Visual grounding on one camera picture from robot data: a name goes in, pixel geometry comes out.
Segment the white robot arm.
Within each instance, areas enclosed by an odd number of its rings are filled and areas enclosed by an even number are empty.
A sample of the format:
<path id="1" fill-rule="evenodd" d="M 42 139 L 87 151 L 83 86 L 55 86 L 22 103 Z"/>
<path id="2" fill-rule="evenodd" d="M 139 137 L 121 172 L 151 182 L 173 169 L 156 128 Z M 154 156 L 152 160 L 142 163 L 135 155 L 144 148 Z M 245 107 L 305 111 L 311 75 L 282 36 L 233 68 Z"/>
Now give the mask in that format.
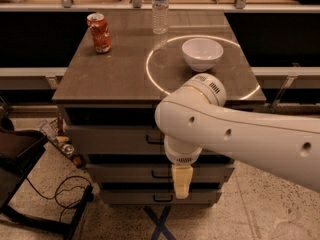
<path id="1" fill-rule="evenodd" d="M 320 191 L 319 119 L 242 112 L 225 101 L 223 84 L 202 73 L 157 105 L 177 198 L 188 197 L 192 164 L 204 149 Z"/>

